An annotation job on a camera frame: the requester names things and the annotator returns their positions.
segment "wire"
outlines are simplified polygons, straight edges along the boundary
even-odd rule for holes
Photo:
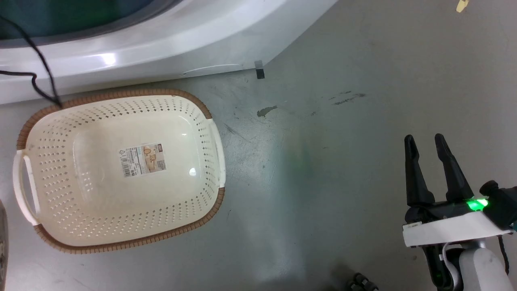
[[[499,240],[499,247],[501,248],[501,253],[503,254],[503,259],[505,260],[505,272],[506,275],[510,273],[510,261],[508,260],[508,255],[505,251],[505,243],[503,242],[503,236],[497,236],[497,240]]]
[[[8,75],[8,76],[30,76],[30,77],[32,77],[32,86],[33,86],[34,90],[39,95],[41,95],[43,98],[51,101],[52,103],[54,103],[54,104],[58,105],[60,108],[62,108],[63,105],[61,104],[61,100],[59,99],[59,95],[57,94],[56,85],[54,83],[54,77],[52,76],[49,65],[47,64],[47,61],[45,60],[45,57],[43,56],[41,51],[37,48],[36,44],[32,41],[31,37],[23,30],[23,28],[21,28],[19,25],[17,25],[13,21],[11,21],[1,15],[0,15],[0,19],[2,19],[3,21],[9,23],[12,27],[14,27],[22,35],[23,39],[25,39],[25,41],[29,44],[29,46],[34,51],[36,51],[39,59],[41,60],[41,62],[43,63],[43,66],[45,67],[45,70],[49,74],[50,86],[52,88],[52,93],[54,94],[54,96],[53,97],[49,96],[47,93],[45,93],[43,90],[41,90],[38,87],[38,85],[36,84],[36,78],[38,77],[38,75],[36,75],[36,73],[34,73],[34,72],[13,72],[13,71],[0,70],[0,74]]]

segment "basket handle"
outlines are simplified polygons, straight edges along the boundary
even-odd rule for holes
[[[226,183],[226,163],[224,162],[224,151],[223,151],[223,142],[221,141],[221,135],[217,130],[216,123],[213,119],[210,122],[210,130],[212,131],[212,136],[216,142],[216,151],[217,151],[217,160],[219,161],[219,187],[223,188]]]
[[[32,225],[40,224],[36,215],[28,205],[27,197],[25,195],[25,189],[23,188],[23,177],[22,177],[22,162],[25,161],[27,167],[27,174],[29,176],[29,183],[31,184],[31,191],[34,196],[34,204],[36,209],[38,208],[38,200],[36,195],[36,185],[34,183],[34,176],[32,173],[31,160],[29,157],[23,152],[23,150],[16,151],[16,156],[14,156],[14,163],[12,164],[12,182],[14,186],[14,194],[16,196],[16,201],[20,206],[20,210],[23,213],[23,216],[32,223]]]

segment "green led light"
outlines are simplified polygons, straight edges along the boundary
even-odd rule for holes
[[[485,206],[488,205],[488,201],[486,199],[476,199],[467,201],[468,207],[474,211],[481,211]]]
[[[486,199],[477,199],[476,201],[481,203],[481,204],[483,204],[483,206],[487,206],[488,205],[488,201]]]

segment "small black object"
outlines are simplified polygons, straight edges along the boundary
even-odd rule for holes
[[[479,192],[488,196],[483,213],[499,228],[511,229],[517,221],[517,187],[499,188],[495,181],[485,183]]]
[[[257,79],[265,79],[266,75],[264,74],[264,69],[256,69]]]
[[[364,285],[366,282],[368,282],[369,280],[368,280],[368,278],[366,278],[363,274],[361,274],[361,273],[357,273],[357,274],[355,274],[355,275],[354,275],[354,281],[355,281],[357,284],[359,284],[359,285],[363,286],[363,285]]]
[[[351,280],[346,283],[346,290],[365,291],[365,289],[361,285],[358,285],[356,282],[351,281]]]
[[[429,205],[434,203],[434,196],[429,190],[418,164],[420,154],[412,135],[404,138],[406,154],[406,195],[408,206]]]
[[[366,291],[375,291],[375,290],[379,290],[379,288],[377,288],[377,285],[375,285],[372,281],[368,281],[365,285],[364,285],[364,289]]]
[[[444,164],[445,179],[447,180],[446,198],[449,202],[462,202],[474,197],[472,189],[468,185],[467,179],[461,171],[460,165],[451,153],[445,137],[441,134],[434,136],[436,152],[440,161]]]

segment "washing machine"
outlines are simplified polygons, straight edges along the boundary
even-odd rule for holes
[[[2,0],[47,59],[60,95],[265,66],[337,0]],[[35,72],[35,51],[0,22],[0,70]],[[39,98],[0,76],[0,104]]]

